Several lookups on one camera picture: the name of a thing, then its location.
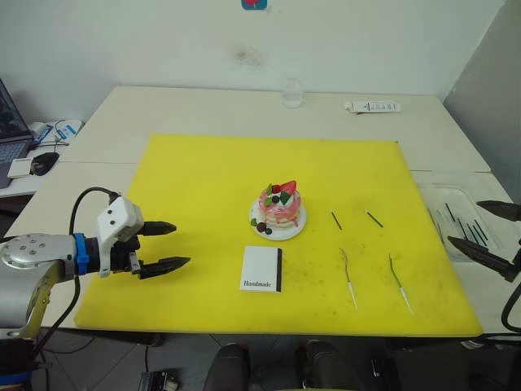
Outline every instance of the cake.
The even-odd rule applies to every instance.
[[[251,224],[259,232],[271,235],[273,229],[289,230],[299,226],[302,201],[296,190],[296,181],[269,184],[256,202],[258,205]]]

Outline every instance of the yellow cutting board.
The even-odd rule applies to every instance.
[[[260,237],[249,225],[253,201],[270,183],[293,179],[308,213],[305,228],[283,242]],[[154,135],[128,198],[145,220],[177,225],[172,234],[141,237],[139,258],[191,261],[153,279],[95,276],[78,310],[78,327],[379,336],[482,332],[398,143]],[[239,290],[247,245],[282,249],[281,293]],[[340,247],[348,254],[357,309]],[[392,277],[389,254],[413,314]]]

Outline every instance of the white plate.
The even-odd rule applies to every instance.
[[[252,207],[250,208],[250,220],[251,221],[254,217],[258,218],[258,216],[261,215],[261,212],[259,210],[259,199],[257,198],[255,202],[253,202]],[[297,236],[306,225],[307,221],[307,215],[306,215],[306,208],[304,207],[304,204],[300,204],[300,213],[299,213],[299,225],[298,226],[292,226],[291,228],[274,228],[270,227],[273,231],[271,235],[267,235],[264,232],[259,232],[256,227],[250,226],[258,235],[262,236],[263,238],[270,239],[270,240],[287,240],[291,239],[293,236]]]

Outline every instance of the computer mouse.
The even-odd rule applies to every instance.
[[[47,174],[58,157],[59,154],[56,152],[46,152],[34,157],[31,162],[31,173],[38,176]]]

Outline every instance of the laptop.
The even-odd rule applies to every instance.
[[[0,79],[0,189],[9,186],[11,162],[27,156],[33,136]]]

